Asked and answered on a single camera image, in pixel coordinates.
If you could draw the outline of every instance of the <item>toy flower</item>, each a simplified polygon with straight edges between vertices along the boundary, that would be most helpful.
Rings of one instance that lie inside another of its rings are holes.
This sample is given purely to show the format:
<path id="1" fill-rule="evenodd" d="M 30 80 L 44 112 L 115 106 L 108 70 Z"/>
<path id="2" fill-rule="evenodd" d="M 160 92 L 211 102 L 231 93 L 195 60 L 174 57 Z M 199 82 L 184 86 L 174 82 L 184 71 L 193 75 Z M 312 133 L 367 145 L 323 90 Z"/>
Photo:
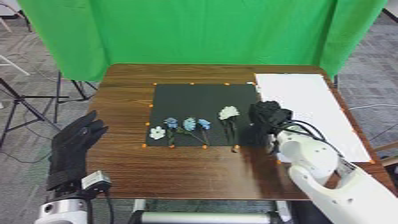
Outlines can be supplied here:
<path id="1" fill-rule="evenodd" d="M 239 115 L 238 109 L 234 106 L 223 107 L 218 113 L 218 119 L 225 120 L 229 117 L 234 117 Z"/>
<path id="2" fill-rule="evenodd" d="M 199 125 L 202 126 L 202 129 L 207 130 L 209 129 L 209 122 L 204 119 L 197 120 Z"/>
<path id="3" fill-rule="evenodd" d="M 151 134 L 149 137 L 158 140 L 165 137 L 165 129 L 158 126 L 156 128 L 151 128 Z"/>
<path id="4" fill-rule="evenodd" d="M 239 112 L 234 106 L 223 107 L 218 113 L 218 119 L 223 126 L 223 132 L 227 137 L 227 143 L 232 145 L 232 152 L 234 149 L 238 149 L 238 127 L 236 127 L 236 118 L 238 118 Z"/>
<path id="5" fill-rule="evenodd" d="M 204 139 L 206 145 L 209 145 L 207 135 L 206 135 L 206 130 L 209 130 L 209 122 L 204 119 L 199 119 L 197 124 L 200 125 L 202 139 Z"/>
<path id="6" fill-rule="evenodd" d="M 175 129 L 177 128 L 177 119 L 168 117 L 163 121 L 167 128 Z"/>
<path id="7" fill-rule="evenodd" d="M 195 118 L 190 117 L 183 121 L 183 128 L 177 127 L 177 129 L 175 129 L 175 133 L 183 134 L 183 135 L 190 135 L 197 139 L 197 141 L 200 141 L 206 144 L 206 142 L 200 140 L 200 138 L 193 135 L 193 133 L 191 133 L 193 130 L 195 130 Z"/>
<path id="8" fill-rule="evenodd" d="M 163 121 L 165 126 L 167 126 L 167 138 L 168 138 L 168 147 L 174 148 L 174 131 L 177 129 L 177 119 L 168 117 Z"/>
<path id="9" fill-rule="evenodd" d="M 195 119 L 191 117 L 183 121 L 183 128 L 186 131 L 195 130 Z"/>

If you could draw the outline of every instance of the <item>white sheet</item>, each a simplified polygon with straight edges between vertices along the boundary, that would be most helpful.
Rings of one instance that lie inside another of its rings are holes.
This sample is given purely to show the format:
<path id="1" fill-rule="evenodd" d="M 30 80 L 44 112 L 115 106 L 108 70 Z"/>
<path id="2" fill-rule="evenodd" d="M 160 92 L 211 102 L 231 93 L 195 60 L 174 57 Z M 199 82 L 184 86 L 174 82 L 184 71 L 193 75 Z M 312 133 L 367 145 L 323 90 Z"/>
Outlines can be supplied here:
<path id="1" fill-rule="evenodd" d="M 293 119 L 319 129 L 350 162 L 369 162 L 369 154 L 319 74 L 255 74 L 263 101 L 275 100 Z"/>

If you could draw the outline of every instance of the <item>white flower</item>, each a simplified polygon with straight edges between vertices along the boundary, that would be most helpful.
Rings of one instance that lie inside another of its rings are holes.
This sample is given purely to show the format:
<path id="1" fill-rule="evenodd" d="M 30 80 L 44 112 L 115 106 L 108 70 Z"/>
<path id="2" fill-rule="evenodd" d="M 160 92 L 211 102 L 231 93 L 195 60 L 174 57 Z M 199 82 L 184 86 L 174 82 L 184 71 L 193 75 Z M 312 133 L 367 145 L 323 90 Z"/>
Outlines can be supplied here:
<path id="1" fill-rule="evenodd" d="M 149 137 L 158 140 L 165 137 L 165 129 L 158 126 L 156 128 L 151 128 L 151 134 Z"/>
<path id="2" fill-rule="evenodd" d="M 239 112 L 238 112 L 236 107 L 234 106 L 223 107 L 223 109 L 220 110 L 218 115 L 220 115 L 220 117 L 218 117 L 220 120 L 225 120 L 232 116 L 238 116 Z"/>

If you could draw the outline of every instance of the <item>green screen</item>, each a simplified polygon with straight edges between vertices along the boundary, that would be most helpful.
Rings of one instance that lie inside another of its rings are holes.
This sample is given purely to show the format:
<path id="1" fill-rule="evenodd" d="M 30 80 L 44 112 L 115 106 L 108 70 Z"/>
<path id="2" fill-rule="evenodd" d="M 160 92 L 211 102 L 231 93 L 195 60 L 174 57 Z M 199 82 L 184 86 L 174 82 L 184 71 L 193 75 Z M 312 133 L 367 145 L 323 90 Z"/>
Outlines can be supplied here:
<path id="1" fill-rule="evenodd" d="M 318 65 L 332 77 L 385 0 L 19 0 L 64 76 L 115 63 Z"/>

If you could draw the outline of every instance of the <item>black mat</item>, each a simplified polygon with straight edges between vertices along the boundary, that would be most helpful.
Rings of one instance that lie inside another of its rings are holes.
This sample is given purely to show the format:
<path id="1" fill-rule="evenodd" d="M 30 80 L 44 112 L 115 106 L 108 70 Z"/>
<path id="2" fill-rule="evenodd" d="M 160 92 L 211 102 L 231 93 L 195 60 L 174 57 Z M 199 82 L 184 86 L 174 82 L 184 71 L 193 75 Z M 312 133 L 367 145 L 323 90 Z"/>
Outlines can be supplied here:
<path id="1" fill-rule="evenodd" d="M 238 126 L 238 142 L 239 145 L 248 144 L 248 106 L 257 101 L 255 88 L 248 84 L 241 85 L 156 85 L 151 111 L 151 126 L 147 129 L 145 144 L 149 146 L 167 146 L 167 137 L 160 140 L 149 138 L 149 130 L 163 125 L 168 117 L 177 119 L 179 127 L 188 117 L 206 119 L 211 122 L 211 129 L 206 131 L 209 146 L 227 146 L 225 133 L 218 121 L 218 112 L 225 106 L 234 106 L 239 111 Z M 200 131 L 191 132 L 202 139 Z M 202 143 L 186 135 L 175 134 L 175 146 L 200 146 Z"/>

